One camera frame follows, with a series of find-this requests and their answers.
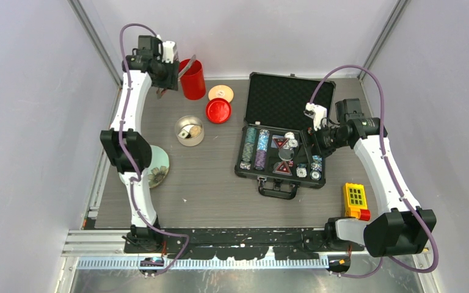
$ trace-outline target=red button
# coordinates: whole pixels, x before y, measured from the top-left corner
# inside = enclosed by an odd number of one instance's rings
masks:
[[[371,219],[371,212],[369,211],[369,209],[361,209],[360,218],[358,219],[362,221],[369,221]]]
[[[224,123],[231,117],[231,105],[222,98],[212,99],[206,106],[206,116],[213,123]]]

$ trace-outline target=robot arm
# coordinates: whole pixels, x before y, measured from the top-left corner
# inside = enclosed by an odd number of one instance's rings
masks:
[[[404,196],[398,193],[380,149],[379,118],[366,118],[358,99],[336,103],[338,126],[315,125],[309,130],[313,139],[312,153],[330,156],[337,148],[350,146],[364,165],[377,198],[379,216],[371,223],[355,218],[329,219],[325,230],[333,241],[352,241],[364,245],[374,257],[406,255],[422,252],[428,240],[402,199],[408,199],[432,231],[436,217],[432,210],[421,209],[405,184],[384,137],[385,149]]]
[[[150,172],[152,147],[141,136],[141,116],[145,105],[145,98],[151,86],[162,89],[177,90],[178,68],[175,42],[162,42],[159,36],[141,35],[138,39],[138,48],[133,54],[126,57],[128,62],[131,86],[127,81],[127,72],[123,64],[123,91],[118,105],[117,113],[109,130],[102,131],[100,140],[111,162],[116,167],[121,181],[125,184],[131,206],[131,235],[129,239],[150,239],[152,231],[137,213],[153,226],[158,227],[157,213],[152,205],[150,188],[147,177]],[[137,172],[130,163],[119,144],[119,130],[123,124],[123,137],[128,151],[131,153],[141,179],[133,182],[130,178],[137,178]],[[132,201],[130,184],[137,209]]]

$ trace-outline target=gray table surface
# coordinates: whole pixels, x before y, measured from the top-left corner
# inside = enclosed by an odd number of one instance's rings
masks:
[[[334,79],[333,102],[358,98],[363,111],[369,109],[358,79]],[[225,84],[234,91],[232,115],[215,125],[205,116],[207,96],[189,101],[181,92],[167,92],[156,99],[150,90],[142,119],[142,135],[148,143],[168,152],[169,174],[151,190],[153,204],[164,228],[201,227],[300,227],[324,226],[329,217],[344,212],[342,186],[364,184],[368,208],[377,214],[376,199],[362,163],[349,148],[341,148],[326,159],[326,185],[322,189],[299,188],[293,200],[261,196],[254,179],[237,177],[236,157],[244,126],[248,80],[207,81],[206,88]],[[173,132],[177,119],[195,115],[202,120],[204,141],[195,147],[181,145]],[[330,118],[335,121],[335,109]],[[125,186],[111,167],[107,176],[97,228],[130,226],[130,208]]]

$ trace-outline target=red cup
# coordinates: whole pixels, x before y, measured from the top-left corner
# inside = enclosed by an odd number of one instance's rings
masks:
[[[181,71],[189,62],[189,59],[182,60],[179,64],[179,71]],[[191,68],[182,75],[181,86],[183,88],[184,96],[187,99],[196,100],[206,95],[206,82],[204,81],[204,72],[202,71],[202,63],[195,60]]]

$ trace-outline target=yellow toy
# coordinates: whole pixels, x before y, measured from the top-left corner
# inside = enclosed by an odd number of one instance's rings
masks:
[[[346,183],[343,186],[344,208],[346,217],[354,217],[362,221],[369,221],[371,212],[366,202],[364,185]]]

